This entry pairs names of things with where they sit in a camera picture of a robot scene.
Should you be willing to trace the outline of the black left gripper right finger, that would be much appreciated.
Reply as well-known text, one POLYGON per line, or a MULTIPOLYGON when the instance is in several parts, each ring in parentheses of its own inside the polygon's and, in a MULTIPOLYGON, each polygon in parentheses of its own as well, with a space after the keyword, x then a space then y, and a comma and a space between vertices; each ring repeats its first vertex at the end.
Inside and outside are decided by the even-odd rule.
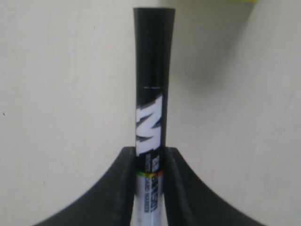
POLYGON ((257 226, 211 190, 191 169, 179 150, 164 155, 164 199, 170 226, 257 226))

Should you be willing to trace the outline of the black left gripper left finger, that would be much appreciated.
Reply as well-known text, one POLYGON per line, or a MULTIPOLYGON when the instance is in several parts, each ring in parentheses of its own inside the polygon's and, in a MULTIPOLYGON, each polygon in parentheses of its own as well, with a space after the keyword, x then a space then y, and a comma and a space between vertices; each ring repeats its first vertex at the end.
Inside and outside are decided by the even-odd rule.
POLYGON ((123 147, 104 175, 39 226, 129 226, 135 193, 135 148, 123 147))

